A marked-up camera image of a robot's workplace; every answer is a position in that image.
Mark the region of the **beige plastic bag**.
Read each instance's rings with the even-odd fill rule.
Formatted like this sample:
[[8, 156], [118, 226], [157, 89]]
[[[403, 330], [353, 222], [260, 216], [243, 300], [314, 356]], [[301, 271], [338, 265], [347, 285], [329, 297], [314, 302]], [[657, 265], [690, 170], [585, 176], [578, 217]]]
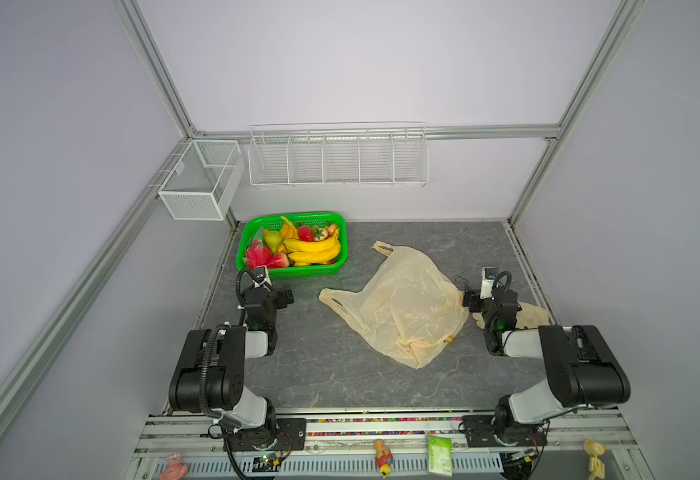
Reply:
[[373, 248], [386, 259], [361, 291], [325, 288], [319, 300], [374, 350], [422, 369], [463, 329], [464, 292], [414, 248], [381, 241]]

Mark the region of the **red strawberry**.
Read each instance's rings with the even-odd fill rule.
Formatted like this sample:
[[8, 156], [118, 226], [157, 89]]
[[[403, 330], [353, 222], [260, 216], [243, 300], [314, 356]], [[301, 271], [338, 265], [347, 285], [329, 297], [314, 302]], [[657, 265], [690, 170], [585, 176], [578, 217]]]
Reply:
[[313, 242], [315, 239], [315, 233], [311, 226], [302, 225], [297, 230], [297, 235], [300, 241], [303, 242]]

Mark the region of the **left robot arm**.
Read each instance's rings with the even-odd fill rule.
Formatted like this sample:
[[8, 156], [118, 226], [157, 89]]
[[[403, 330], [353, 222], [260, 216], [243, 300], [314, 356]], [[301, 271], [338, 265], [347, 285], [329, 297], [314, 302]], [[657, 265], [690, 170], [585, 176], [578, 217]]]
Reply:
[[294, 296], [289, 289], [262, 286], [241, 298], [237, 325], [223, 323], [188, 333], [168, 400], [175, 411], [208, 417], [208, 436], [229, 441], [232, 450], [265, 450], [279, 441], [277, 415], [269, 399], [246, 387], [246, 362], [274, 353], [277, 313], [292, 304]]

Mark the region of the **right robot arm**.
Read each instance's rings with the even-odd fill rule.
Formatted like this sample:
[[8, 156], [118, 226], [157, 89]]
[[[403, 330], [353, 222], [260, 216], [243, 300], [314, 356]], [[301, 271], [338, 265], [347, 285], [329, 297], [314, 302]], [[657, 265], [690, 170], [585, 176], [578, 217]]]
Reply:
[[600, 330], [593, 325], [519, 327], [517, 293], [499, 286], [489, 297], [468, 290], [463, 305], [484, 318], [484, 339], [497, 357], [533, 358], [545, 378], [499, 400], [492, 414], [466, 415], [459, 430], [470, 447], [542, 447], [549, 422], [583, 409], [626, 403], [630, 381]]

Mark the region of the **pink dragon fruit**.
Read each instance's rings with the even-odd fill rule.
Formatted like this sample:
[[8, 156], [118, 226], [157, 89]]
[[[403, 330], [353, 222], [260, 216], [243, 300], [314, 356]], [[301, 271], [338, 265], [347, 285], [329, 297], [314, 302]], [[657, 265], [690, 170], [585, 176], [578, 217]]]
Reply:
[[255, 269], [267, 266], [273, 257], [274, 254], [269, 246], [262, 241], [254, 240], [245, 252], [244, 264], [250, 269]]

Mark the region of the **red peach fruit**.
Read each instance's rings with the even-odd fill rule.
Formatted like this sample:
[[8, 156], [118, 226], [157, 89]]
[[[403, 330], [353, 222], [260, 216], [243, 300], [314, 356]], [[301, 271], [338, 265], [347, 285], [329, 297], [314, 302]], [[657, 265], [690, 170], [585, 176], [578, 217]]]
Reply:
[[291, 265], [290, 259], [285, 253], [275, 254], [267, 263], [268, 269], [289, 268]]

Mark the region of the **green yellow pear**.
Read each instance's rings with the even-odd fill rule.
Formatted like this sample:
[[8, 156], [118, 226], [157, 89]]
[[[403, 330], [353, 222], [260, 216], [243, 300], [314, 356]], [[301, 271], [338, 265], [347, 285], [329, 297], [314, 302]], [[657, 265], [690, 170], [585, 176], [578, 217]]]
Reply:
[[272, 253], [276, 255], [283, 246], [283, 236], [279, 231], [266, 230], [263, 234], [263, 242], [270, 248]]

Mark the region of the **yellow banana bunch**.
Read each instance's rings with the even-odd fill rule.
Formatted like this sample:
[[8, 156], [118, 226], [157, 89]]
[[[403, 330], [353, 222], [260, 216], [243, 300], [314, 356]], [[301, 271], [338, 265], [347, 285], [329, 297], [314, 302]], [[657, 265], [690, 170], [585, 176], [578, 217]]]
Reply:
[[287, 256], [295, 266], [324, 264], [335, 259], [341, 252], [341, 242], [334, 235], [328, 237], [325, 228], [314, 229], [313, 242], [289, 239], [283, 242]]

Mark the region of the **white mesh box basket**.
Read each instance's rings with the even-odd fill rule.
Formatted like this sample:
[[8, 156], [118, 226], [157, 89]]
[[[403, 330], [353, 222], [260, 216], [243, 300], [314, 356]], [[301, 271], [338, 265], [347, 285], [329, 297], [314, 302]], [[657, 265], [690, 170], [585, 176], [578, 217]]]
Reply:
[[234, 140], [190, 140], [158, 194], [175, 220], [225, 221], [245, 172]]

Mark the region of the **green white card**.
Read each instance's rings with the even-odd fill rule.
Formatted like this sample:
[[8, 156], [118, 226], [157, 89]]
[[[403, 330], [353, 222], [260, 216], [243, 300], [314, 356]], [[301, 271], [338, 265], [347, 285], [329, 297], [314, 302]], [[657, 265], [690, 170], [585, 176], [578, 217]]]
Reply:
[[453, 443], [449, 438], [427, 437], [427, 472], [444, 477], [453, 476]]

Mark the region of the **red yellow toy figure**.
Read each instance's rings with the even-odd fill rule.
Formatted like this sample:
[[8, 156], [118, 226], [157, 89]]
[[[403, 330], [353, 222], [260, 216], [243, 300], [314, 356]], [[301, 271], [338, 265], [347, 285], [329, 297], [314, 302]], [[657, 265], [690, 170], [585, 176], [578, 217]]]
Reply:
[[375, 464], [379, 473], [387, 478], [393, 469], [394, 457], [391, 450], [387, 447], [384, 440], [376, 440], [374, 443], [375, 447]]

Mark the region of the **pink toy figure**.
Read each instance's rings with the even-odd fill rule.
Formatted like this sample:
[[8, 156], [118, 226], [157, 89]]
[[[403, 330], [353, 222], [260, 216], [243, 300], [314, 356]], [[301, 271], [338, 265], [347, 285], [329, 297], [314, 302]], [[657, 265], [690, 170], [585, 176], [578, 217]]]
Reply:
[[184, 454], [177, 452], [166, 457], [166, 468], [160, 473], [160, 480], [181, 480], [189, 471], [189, 466], [184, 463]]

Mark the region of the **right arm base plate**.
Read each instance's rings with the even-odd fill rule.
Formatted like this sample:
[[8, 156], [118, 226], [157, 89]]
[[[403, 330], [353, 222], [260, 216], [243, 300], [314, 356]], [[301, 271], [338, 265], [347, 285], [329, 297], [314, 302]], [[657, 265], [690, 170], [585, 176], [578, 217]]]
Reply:
[[465, 415], [458, 431], [469, 447], [543, 447], [548, 444], [544, 424], [502, 423], [494, 415]]

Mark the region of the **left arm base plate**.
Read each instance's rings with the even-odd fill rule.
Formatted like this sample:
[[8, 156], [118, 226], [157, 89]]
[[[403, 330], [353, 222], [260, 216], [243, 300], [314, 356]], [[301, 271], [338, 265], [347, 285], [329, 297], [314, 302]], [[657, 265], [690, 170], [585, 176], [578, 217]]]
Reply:
[[234, 452], [302, 451], [307, 439], [307, 420], [280, 417], [267, 420], [262, 427], [243, 429], [229, 437]]

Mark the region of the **aluminium front rail frame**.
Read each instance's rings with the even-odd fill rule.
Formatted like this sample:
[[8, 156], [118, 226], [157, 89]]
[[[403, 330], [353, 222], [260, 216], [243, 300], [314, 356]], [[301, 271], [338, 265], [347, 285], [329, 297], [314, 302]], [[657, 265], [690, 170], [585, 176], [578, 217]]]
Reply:
[[[470, 410], [371, 411], [307, 413], [289, 411], [282, 417], [307, 420], [302, 451], [226, 453], [222, 439], [212, 439], [210, 420], [197, 415], [151, 417], [147, 420], [127, 469], [128, 479], [156, 479], [166, 457], [183, 453], [189, 466], [186, 479], [346, 478], [381, 479], [375, 464], [376, 440], [384, 440], [394, 457], [392, 479], [457, 479], [475, 474], [532, 475], [542, 478], [588, 478], [587, 439], [602, 443], [608, 479], [651, 479], [654, 474], [630, 428], [617, 410], [571, 413], [549, 422], [548, 444], [539, 447], [478, 447], [467, 444], [458, 431], [465, 415], [489, 414]], [[453, 476], [427, 472], [427, 437], [453, 443]]]

